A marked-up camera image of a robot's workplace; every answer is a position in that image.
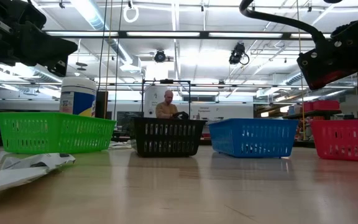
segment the plastic basket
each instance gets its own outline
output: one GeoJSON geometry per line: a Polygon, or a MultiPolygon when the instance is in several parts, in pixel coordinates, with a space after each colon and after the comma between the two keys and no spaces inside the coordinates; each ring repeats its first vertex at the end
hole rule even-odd
{"type": "Polygon", "coordinates": [[[4,150],[26,154],[107,149],[115,123],[63,113],[0,113],[4,150]]]}
{"type": "Polygon", "coordinates": [[[197,153],[206,121],[134,118],[132,147],[142,157],[183,157],[197,153]]]}
{"type": "Polygon", "coordinates": [[[311,129],[320,158],[358,161],[358,120],[312,121],[311,129]]]}
{"type": "Polygon", "coordinates": [[[234,157],[286,157],[297,120],[227,119],[209,125],[212,147],[234,157]]]}

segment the man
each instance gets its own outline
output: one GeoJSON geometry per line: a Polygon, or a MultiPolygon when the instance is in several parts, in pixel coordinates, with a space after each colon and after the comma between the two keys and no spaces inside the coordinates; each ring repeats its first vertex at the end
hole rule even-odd
{"type": "Polygon", "coordinates": [[[155,108],[157,118],[172,118],[172,115],[178,112],[177,107],[171,104],[173,92],[171,90],[167,90],[164,94],[164,98],[164,102],[159,103],[155,108]]]}

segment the green basket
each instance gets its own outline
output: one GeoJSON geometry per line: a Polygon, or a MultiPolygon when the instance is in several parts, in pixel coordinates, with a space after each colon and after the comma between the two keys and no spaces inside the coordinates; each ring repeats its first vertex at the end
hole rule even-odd
{"type": "Polygon", "coordinates": [[[4,150],[26,154],[107,149],[115,124],[64,113],[0,113],[4,150]]]}

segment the ceiling beam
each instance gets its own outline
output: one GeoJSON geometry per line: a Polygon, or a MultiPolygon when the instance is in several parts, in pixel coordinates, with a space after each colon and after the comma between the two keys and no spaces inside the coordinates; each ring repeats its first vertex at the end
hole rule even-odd
{"type": "MultiPolygon", "coordinates": [[[[45,30],[60,38],[102,39],[100,30],[45,30]]],[[[126,31],[112,30],[111,36],[118,39],[212,39],[212,40],[299,40],[298,33],[291,32],[211,32],[211,31],[126,31]]],[[[310,34],[302,33],[300,40],[313,40],[310,34]]]]}

